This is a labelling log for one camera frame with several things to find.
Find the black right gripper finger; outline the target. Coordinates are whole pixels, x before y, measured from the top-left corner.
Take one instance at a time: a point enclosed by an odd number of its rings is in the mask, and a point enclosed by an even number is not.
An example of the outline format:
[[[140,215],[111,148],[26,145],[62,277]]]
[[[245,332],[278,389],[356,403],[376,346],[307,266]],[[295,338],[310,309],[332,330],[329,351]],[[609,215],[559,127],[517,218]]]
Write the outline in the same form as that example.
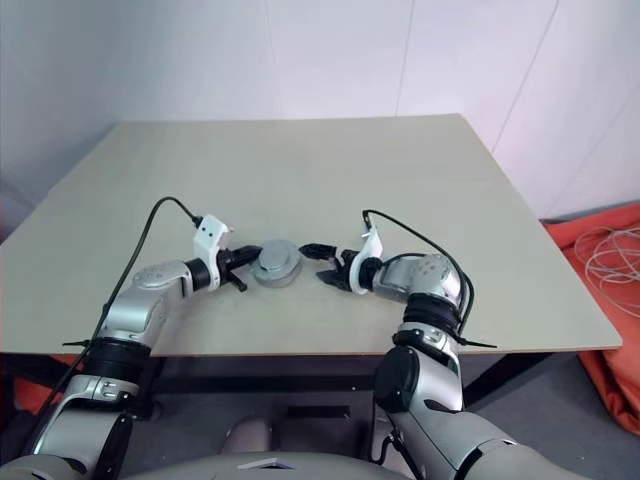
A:
[[[350,282],[349,282],[349,273],[340,270],[324,270],[316,273],[318,279],[326,285],[335,287],[339,290],[350,292]]]
[[[332,261],[337,259],[337,247],[333,245],[309,243],[301,246],[299,252],[311,260]]]

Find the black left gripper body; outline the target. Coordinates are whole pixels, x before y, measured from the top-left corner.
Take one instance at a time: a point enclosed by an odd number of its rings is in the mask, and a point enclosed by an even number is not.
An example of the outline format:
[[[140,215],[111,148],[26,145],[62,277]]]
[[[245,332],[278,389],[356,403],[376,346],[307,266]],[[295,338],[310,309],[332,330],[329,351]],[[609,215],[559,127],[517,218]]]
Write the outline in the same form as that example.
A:
[[[218,251],[218,271],[220,277],[220,285],[230,284],[227,282],[228,277],[237,277],[233,271],[236,266],[232,265],[232,250],[223,249]]]

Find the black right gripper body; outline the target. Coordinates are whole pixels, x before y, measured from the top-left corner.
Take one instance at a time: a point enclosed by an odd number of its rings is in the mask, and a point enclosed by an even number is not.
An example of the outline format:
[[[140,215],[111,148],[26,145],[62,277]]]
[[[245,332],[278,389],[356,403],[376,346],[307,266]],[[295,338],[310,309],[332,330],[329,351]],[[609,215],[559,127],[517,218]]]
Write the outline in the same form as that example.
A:
[[[340,253],[340,256],[334,260],[334,265],[336,269],[344,270],[349,273],[349,282],[350,282],[350,271],[352,263],[357,256],[356,250],[345,249]]]

